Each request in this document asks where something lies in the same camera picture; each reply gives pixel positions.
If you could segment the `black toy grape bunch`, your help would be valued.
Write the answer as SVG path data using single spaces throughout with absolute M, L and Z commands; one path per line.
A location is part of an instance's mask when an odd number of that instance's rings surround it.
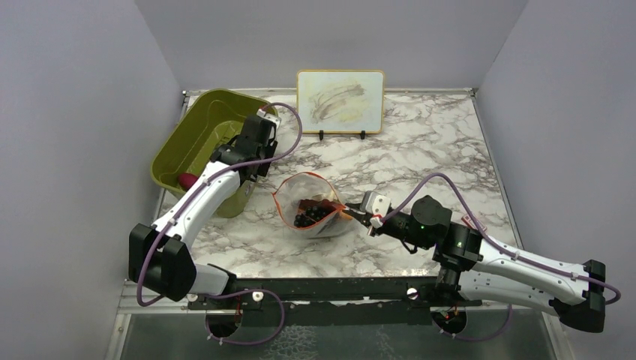
M 335 210 L 334 203 L 327 199 L 302 199 L 293 218 L 293 226 L 301 229 L 311 227 Z

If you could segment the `clear zip bag orange zipper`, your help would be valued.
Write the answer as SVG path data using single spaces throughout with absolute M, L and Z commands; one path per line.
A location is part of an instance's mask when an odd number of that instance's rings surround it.
M 344 200 L 336 188 L 314 172 L 286 178 L 272 197 L 283 223 L 302 238 L 331 238 L 353 228 L 353 218 L 344 213 Z

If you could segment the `olive green plastic bin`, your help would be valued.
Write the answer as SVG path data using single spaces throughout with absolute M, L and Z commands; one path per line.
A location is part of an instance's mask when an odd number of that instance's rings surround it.
M 155 156 L 153 181 L 181 199 L 187 191 L 178 184 L 180 174 L 191 173 L 201 180 L 207 176 L 209 161 L 246 162 L 241 153 L 244 121 L 265 105 L 262 99 L 227 89 L 200 95 Z

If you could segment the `small magenta toy piece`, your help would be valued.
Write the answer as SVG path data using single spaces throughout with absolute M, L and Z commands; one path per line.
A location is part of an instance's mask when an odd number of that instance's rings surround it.
M 184 190 L 188 191 L 197 182 L 198 176 L 191 173 L 182 173 L 177 177 L 178 185 Z

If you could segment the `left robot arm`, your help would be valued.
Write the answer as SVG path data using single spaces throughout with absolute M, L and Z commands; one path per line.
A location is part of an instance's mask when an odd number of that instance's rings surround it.
M 215 265 L 196 264 L 194 240 L 231 196 L 265 176 L 277 147 L 281 120 L 260 110 L 249 115 L 240 133 L 219 145 L 187 193 L 152 225 L 137 224 L 129 235 L 128 277 L 175 302 L 188 294 L 206 294 L 218 308 L 230 306 L 236 288 L 231 273 Z

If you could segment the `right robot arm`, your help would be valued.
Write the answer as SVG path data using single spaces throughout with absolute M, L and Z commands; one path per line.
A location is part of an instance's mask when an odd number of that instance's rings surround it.
M 433 297 L 442 305 L 495 301 L 533 308 L 572 329 L 601 333 L 605 328 L 605 264 L 548 259 L 452 221 L 452 210 L 431 196 L 415 201 L 410 213 L 392 210 L 386 196 L 370 191 L 344 211 L 370 236 L 397 239 L 412 254 L 431 249 L 440 270 Z

